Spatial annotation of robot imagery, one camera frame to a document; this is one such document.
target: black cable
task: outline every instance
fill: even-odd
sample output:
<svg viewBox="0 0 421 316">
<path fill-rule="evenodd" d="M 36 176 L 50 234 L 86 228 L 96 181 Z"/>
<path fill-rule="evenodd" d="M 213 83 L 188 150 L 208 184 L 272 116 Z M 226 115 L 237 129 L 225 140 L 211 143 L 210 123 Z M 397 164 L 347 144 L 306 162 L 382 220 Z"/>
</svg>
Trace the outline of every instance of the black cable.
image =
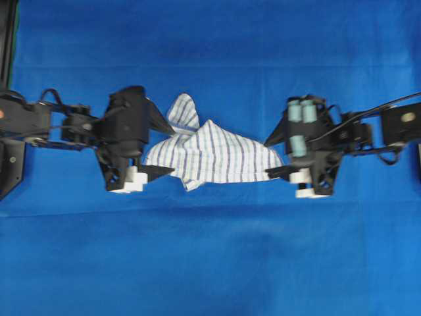
<svg viewBox="0 0 421 316">
<path fill-rule="evenodd" d="M 16 91 L 0 90 L 0 97 L 3 97 L 3 96 L 14 97 L 15 99 L 20 99 L 24 103 L 24 105 L 26 105 L 25 97 Z"/>
<path fill-rule="evenodd" d="M 383 161 L 386 165 L 392 166 L 399 161 L 399 155 L 402 151 L 403 147 L 400 146 L 386 146 L 382 148 L 372 148 L 372 149 L 364 149 L 358 151 L 351 151 L 351 155 L 370 155 L 375 153 L 378 158 Z M 382 153 L 394 153 L 395 157 L 393 160 L 387 159 L 382 156 Z"/>
<path fill-rule="evenodd" d="M 339 115 L 339 119 L 341 119 L 342 118 L 342 111 L 341 111 L 341 108 L 339 107 L 339 105 L 338 104 L 333 104 L 333 105 L 329 106 L 328 107 L 328 112 L 330 112 L 330 110 L 332 110 L 333 108 L 336 109 L 336 111 L 337 111 L 337 113 Z"/>
<path fill-rule="evenodd" d="M 74 124 L 74 125 L 58 125 L 58 126 L 50 126 L 50 127 L 47 127 L 47 128 L 38 128 L 37 130 L 31 130 L 29 132 L 19 133 L 19 134 L 12 135 L 12 136 L 1 137 L 0 141 L 2 141 L 2 140 L 13 140 L 13 139 L 22 138 L 22 137 L 36 136 L 37 134 L 48 132 L 50 130 L 55 130 L 55 129 L 77 128 L 77 127 L 83 126 L 84 124 L 94 124 L 96 122 L 100 122 L 102 120 L 105 120 L 105 119 L 117 114 L 118 112 L 120 112 L 121 110 L 123 110 L 125 108 L 126 108 L 125 106 L 116 107 L 115 109 L 111 109 L 110 111 L 105 113 L 103 117 L 97 118 L 97 119 L 95 118 L 92 121 L 87 122 L 87 123 Z"/>
<path fill-rule="evenodd" d="M 68 109 L 67 109 L 66 105 L 64 105 L 64 103 L 61 101 L 60 95 L 59 95 L 59 93 L 56 89 L 46 89 L 46 90 L 44 90 L 41 94 L 41 97 L 39 98 L 39 101 L 44 101 L 45 96 L 48 93 L 51 93 L 53 95 L 57 104 L 61 106 L 63 113 L 68 115 Z"/>
<path fill-rule="evenodd" d="M 319 137 L 316 137 L 316 138 L 313 138 L 311 140 L 308 140 L 308 142 L 310 142 L 310 143 L 311 142 L 317 142 L 318 140 L 321 140 L 321 139 L 325 138 L 326 136 L 329 136 L 330 134 L 332 134 L 333 132 L 339 130 L 340 128 L 343 128 L 344 126 L 348 125 L 349 123 L 353 122 L 354 120 L 357 120 L 357 119 L 359 119 L 361 117 L 365 117 L 366 115 L 370 115 L 370 114 L 372 114 L 374 112 L 377 112 L 377 111 L 381 111 L 383 109 L 386 109 L 386 108 L 390 107 L 391 105 L 393 105 L 395 103 L 398 103 L 398 102 L 401 102 L 401 101 L 404 101 L 404 100 L 407 100 L 407 99 L 410 99 L 410 98 L 413 98 L 413 97 L 418 97 L 420 95 L 421 95 L 421 92 L 418 92 L 418 93 L 414 93 L 414 94 L 411 94 L 411 95 L 407 95 L 406 97 L 400 97 L 399 99 L 396 99 L 396 100 L 393 100 L 393 101 L 389 101 L 387 103 L 384 103 L 382 105 L 379 105 L 378 107 L 374 107 L 374 108 L 372 108 L 370 110 L 367 110 L 365 112 L 361 112 L 361 113 L 359 113 L 359 114 L 357 114 L 357 115 L 355 115 L 355 116 L 347 119 L 345 122 L 337 125 L 335 128 L 332 128 L 331 130 L 329 130 L 328 132 L 324 133 L 323 135 L 321 135 Z"/>
</svg>

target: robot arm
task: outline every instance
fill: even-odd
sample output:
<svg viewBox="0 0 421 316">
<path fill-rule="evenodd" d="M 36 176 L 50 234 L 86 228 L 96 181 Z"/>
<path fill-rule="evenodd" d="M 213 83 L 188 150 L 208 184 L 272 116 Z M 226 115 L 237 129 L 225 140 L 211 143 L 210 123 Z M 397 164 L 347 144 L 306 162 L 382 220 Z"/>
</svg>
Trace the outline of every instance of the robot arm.
<svg viewBox="0 0 421 316">
<path fill-rule="evenodd" d="M 0 198 L 23 177 L 24 143 L 34 147 L 65 150 L 95 150 L 106 189 L 116 193 L 142 191 L 143 185 L 174 169 L 143 166 L 143 148 L 149 143 L 149 129 L 173 134 L 155 104 L 141 86 L 128 87 L 110 96 L 102 118 L 90 114 L 84 105 L 64 105 L 55 90 L 56 103 L 27 103 L 16 92 L 0 92 Z M 66 116 L 60 126 L 51 126 L 51 113 Z M 61 129 L 63 142 L 49 140 L 49 131 Z"/>
<path fill-rule="evenodd" d="M 341 115 L 334 124 L 326 100 L 306 95 L 291 97 L 287 109 L 265 146 L 285 142 L 291 164 L 268 169 L 270 178 L 282 178 L 298 184 L 298 198 L 331 196 L 341 159 L 344 155 L 376 154 L 388 165 L 398 161 L 399 153 L 408 142 L 421 138 L 421 103 L 402 107 L 391 106 L 421 93 L 402 97 L 371 110 Z M 380 116 L 384 147 L 374 148 L 372 129 L 363 118 Z M 383 153 L 394 153 L 388 160 Z"/>
</svg>

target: blue stripe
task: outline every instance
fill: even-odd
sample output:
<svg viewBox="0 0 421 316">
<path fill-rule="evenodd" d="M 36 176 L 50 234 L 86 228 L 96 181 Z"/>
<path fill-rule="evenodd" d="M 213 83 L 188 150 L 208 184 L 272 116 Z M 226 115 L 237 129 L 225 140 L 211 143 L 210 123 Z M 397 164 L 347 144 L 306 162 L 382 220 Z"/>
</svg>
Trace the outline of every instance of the blue stripe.
<svg viewBox="0 0 421 316">
<path fill-rule="evenodd" d="M 257 171 L 257 149 L 256 149 L 256 143 L 252 140 L 251 143 L 253 144 L 253 150 L 255 153 L 255 169 L 254 169 L 254 175 L 255 175 L 255 181 L 257 181 L 256 171 Z"/>
<path fill-rule="evenodd" d="M 184 165 L 183 165 L 184 170 L 183 170 L 183 178 L 182 179 L 184 179 L 184 177 L 186 177 L 186 170 L 187 170 L 187 168 L 186 168 L 186 165 L 187 165 L 187 148 L 186 148 L 186 142 L 183 144 L 183 148 L 184 148 L 184 151 L 186 153 L 186 156 L 184 157 Z"/>
<path fill-rule="evenodd" d="M 221 130 L 221 131 L 222 131 L 222 135 L 224 135 L 224 137 L 225 137 L 226 152 L 228 154 L 228 162 L 227 162 L 227 167 L 226 167 L 226 182 L 229 182 L 230 181 L 229 175 L 230 175 L 230 165 L 231 165 L 231 156 L 230 156 L 231 153 L 230 153 L 230 147 L 228 145 L 228 139 L 227 139 L 227 137 L 225 135 L 225 131 L 224 130 Z"/>
<path fill-rule="evenodd" d="M 247 156 L 249 158 L 249 163 L 247 165 L 247 176 L 248 176 L 250 174 L 250 172 L 251 172 L 251 166 L 250 166 L 250 163 L 251 163 L 251 159 L 250 159 L 251 149 L 250 149 L 249 142 L 247 140 L 248 140 L 247 138 L 244 138 L 244 144 L 247 146 Z"/>
<path fill-rule="evenodd" d="M 264 166 L 264 153 L 266 152 L 265 149 L 266 147 L 262 146 L 263 150 L 262 150 L 262 167 Z"/>
<path fill-rule="evenodd" d="M 218 136 L 218 141 L 219 141 L 219 149 L 220 149 L 220 153 L 221 153 L 221 164 L 222 164 L 222 158 L 224 156 L 224 151 L 222 149 L 222 139 L 221 139 L 221 133 L 220 133 L 221 129 L 217 130 L 216 129 L 216 135 Z"/>
<path fill-rule="evenodd" d="M 239 180 L 240 180 L 241 182 L 243 182 L 243 170 L 244 170 L 244 148 L 243 148 L 243 145 L 241 144 L 240 140 L 238 139 L 238 135 L 234 134 L 234 136 L 235 136 L 235 138 L 236 138 L 236 140 L 237 140 L 237 142 L 238 142 L 238 144 L 239 144 L 239 147 L 241 148 L 241 170 L 240 170 L 240 174 L 239 174 Z"/>
<path fill-rule="evenodd" d="M 165 165 L 166 158 L 168 157 L 168 152 L 170 151 L 171 144 L 174 143 L 174 140 L 176 140 L 175 137 L 171 138 L 170 140 L 167 140 L 167 146 L 165 147 L 165 154 L 164 154 L 164 162 L 162 163 L 165 167 L 167 167 Z"/>
<path fill-rule="evenodd" d="M 268 168 L 270 169 L 270 168 L 272 168 L 271 166 L 270 166 L 270 154 L 271 154 L 271 152 L 270 151 L 268 151 Z"/>
<path fill-rule="evenodd" d="M 193 101 L 193 100 L 188 99 L 188 100 L 184 103 L 184 106 L 183 106 L 183 111 L 182 111 L 182 113 L 181 113 L 180 117 L 179 117 L 179 118 L 178 118 L 178 120 L 177 120 L 177 124 L 179 124 L 179 123 L 180 123 L 180 121 L 181 121 L 181 119 L 182 119 L 182 117 L 183 117 L 184 111 L 186 110 L 187 104 L 189 104 L 189 103 L 190 103 L 190 102 L 192 102 L 192 101 Z"/>
<path fill-rule="evenodd" d="M 176 127 L 176 128 L 180 128 L 182 130 L 190 130 L 192 132 L 196 132 L 197 131 L 197 128 L 193 128 L 193 127 L 189 127 L 189 126 L 184 126 L 184 125 L 178 125 L 178 124 L 176 124 L 174 122 L 170 122 L 170 125 L 173 126 L 173 127 Z"/>
<path fill-rule="evenodd" d="M 197 116 L 196 111 L 194 111 L 193 116 L 188 120 L 188 122 L 186 123 L 186 125 L 188 126 L 190 124 L 190 122 Z"/>
<path fill-rule="evenodd" d="M 197 144 L 197 149 L 199 150 L 199 166 L 197 167 L 197 176 L 196 179 L 200 179 L 200 171 L 202 168 L 202 151 L 200 150 L 200 142 L 199 142 L 199 133 L 196 134 L 196 144 Z"/>
<path fill-rule="evenodd" d="M 152 147 L 152 149 L 150 150 L 149 154 L 148 154 L 148 158 L 151 160 L 151 165 L 153 165 L 153 160 L 155 159 L 155 152 L 158 150 L 158 145 L 155 145 Z"/>
<path fill-rule="evenodd" d="M 213 154 L 213 164 L 212 164 L 212 182 L 215 182 L 215 163 L 216 163 L 216 155 L 215 155 L 215 144 L 213 142 L 213 135 L 212 135 L 212 128 L 211 125 L 208 124 L 209 127 L 209 135 L 210 135 L 210 143 L 212 144 L 212 154 Z"/>
<path fill-rule="evenodd" d="M 197 114 L 195 108 L 189 109 L 189 111 L 186 113 L 186 118 L 187 117 L 190 117 L 190 113 L 191 112 L 194 112 L 195 114 Z M 187 126 L 188 125 L 188 124 L 186 124 L 185 120 L 183 120 L 179 124 L 182 125 L 182 126 Z"/>
<path fill-rule="evenodd" d="M 178 142 L 180 141 L 181 136 L 178 136 L 176 143 L 174 144 L 174 148 L 172 149 L 172 153 L 171 153 L 171 161 L 170 161 L 170 167 L 172 168 L 172 162 L 174 161 L 174 153 L 176 152 L 176 146 L 178 144 Z"/>
<path fill-rule="evenodd" d="M 231 142 L 234 144 L 234 141 L 232 140 L 232 134 L 231 133 L 229 133 L 229 132 L 227 132 L 227 135 L 230 137 L 230 140 L 231 140 Z M 234 170 L 233 170 L 233 179 L 232 179 L 232 181 L 233 182 L 235 182 L 235 172 L 236 172 L 236 170 L 235 170 L 235 168 L 237 167 L 237 151 L 236 150 L 233 150 L 232 151 L 232 160 L 233 160 L 233 164 L 232 164 L 232 166 L 234 167 Z"/>
<path fill-rule="evenodd" d="M 180 98 L 180 96 L 178 96 L 177 99 L 174 101 L 174 103 L 171 105 L 171 108 L 170 108 L 170 110 L 168 111 L 168 114 L 167 114 L 168 120 L 170 120 L 170 115 L 173 112 L 176 105 L 177 105 L 177 108 L 176 108 L 176 112 L 174 112 L 174 118 L 177 117 L 177 113 L 178 113 L 178 110 L 179 110 L 178 106 L 181 103 L 181 101 L 179 102 L 179 98 Z"/>
<path fill-rule="evenodd" d="M 180 155 L 180 153 L 181 153 L 181 152 L 179 152 L 179 153 L 178 153 L 178 157 L 177 157 L 177 171 L 178 171 L 178 170 L 181 170 L 181 159 L 180 159 L 180 158 L 181 158 L 181 157 L 180 157 L 181 155 Z"/>
<path fill-rule="evenodd" d="M 157 165 L 159 165 L 159 159 L 161 158 L 161 151 L 162 151 L 162 149 L 164 148 L 165 143 L 166 143 L 166 141 L 165 141 L 165 142 L 162 142 L 162 146 L 161 146 L 161 148 L 160 148 L 160 149 L 159 149 L 159 151 L 158 151 L 158 156 L 157 156 Z"/>
<path fill-rule="evenodd" d="M 178 112 L 180 112 L 180 104 L 182 103 L 182 101 L 180 101 L 178 104 L 177 104 L 177 111 L 175 112 L 175 115 L 174 115 L 174 120 L 176 120 L 177 118 L 178 118 Z"/>
</svg>

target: blue fabric surface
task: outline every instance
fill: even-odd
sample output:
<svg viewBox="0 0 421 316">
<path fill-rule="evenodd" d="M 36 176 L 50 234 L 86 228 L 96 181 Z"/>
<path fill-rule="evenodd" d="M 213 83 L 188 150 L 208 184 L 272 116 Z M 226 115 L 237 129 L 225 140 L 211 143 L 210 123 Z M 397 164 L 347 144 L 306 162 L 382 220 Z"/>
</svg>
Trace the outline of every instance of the blue fabric surface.
<svg viewBox="0 0 421 316">
<path fill-rule="evenodd" d="M 163 113 L 187 92 L 201 120 L 264 141 L 291 95 L 359 111 L 421 90 L 418 2 L 22 0 L 12 87 L 94 115 L 132 84 Z M 329 199 L 282 181 L 145 189 L 107 193 L 91 151 L 28 148 L 0 204 L 0 315 L 420 312 L 414 146 L 392 167 L 346 157 Z"/>
</svg>

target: black frame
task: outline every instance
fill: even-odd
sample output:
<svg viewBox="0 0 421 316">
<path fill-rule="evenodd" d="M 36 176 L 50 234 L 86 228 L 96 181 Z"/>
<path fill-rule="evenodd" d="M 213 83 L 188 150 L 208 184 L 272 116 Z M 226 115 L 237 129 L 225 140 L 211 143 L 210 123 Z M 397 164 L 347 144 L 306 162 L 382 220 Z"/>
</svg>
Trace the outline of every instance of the black frame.
<svg viewBox="0 0 421 316">
<path fill-rule="evenodd" d="M 0 89 L 7 89 L 10 85 L 17 7 L 18 0 L 0 0 Z M 22 182 L 24 160 L 24 142 L 1 142 L 0 200 Z"/>
<path fill-rule="evenodd" d="M 0 0 L 0 87 L 10 84 L 18 0 Z"/>
</svg>

